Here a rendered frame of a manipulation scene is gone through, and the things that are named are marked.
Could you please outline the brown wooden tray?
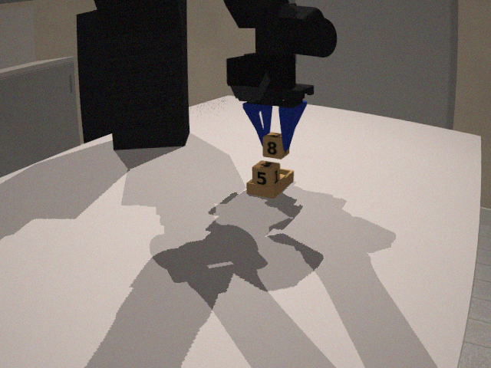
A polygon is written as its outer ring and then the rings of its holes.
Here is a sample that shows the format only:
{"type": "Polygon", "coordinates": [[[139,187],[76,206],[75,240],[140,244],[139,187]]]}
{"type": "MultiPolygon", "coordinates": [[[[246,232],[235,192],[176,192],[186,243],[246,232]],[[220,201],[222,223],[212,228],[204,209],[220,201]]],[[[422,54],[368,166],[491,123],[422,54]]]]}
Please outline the brown wooden tray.
{"type": "Polygon", "coordinates": [[[246,183],[246,194],[274,199],[293,181],[294,170],[280,169],[280,180],[274,186],[252,183],[251,179],[246,183]]]}

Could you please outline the brown cube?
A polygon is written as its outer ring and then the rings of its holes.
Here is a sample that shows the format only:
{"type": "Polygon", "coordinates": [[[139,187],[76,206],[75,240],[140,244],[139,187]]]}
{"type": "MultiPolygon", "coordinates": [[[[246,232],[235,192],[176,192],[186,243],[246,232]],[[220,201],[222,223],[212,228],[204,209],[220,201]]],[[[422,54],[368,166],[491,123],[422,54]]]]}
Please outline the brown cube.
{"type": "Polygon", "coordinates": [[[280,163],[261,160],[252,167],[252,183],[274,186],[280,180],[280,163]]]}
{"type": "Polygon", "coordinates": [[[284,151],[280,133],[271,132],[262,138],[262,153],[264,157],[283,159],[289,154],[289,149],[284,151]]]}

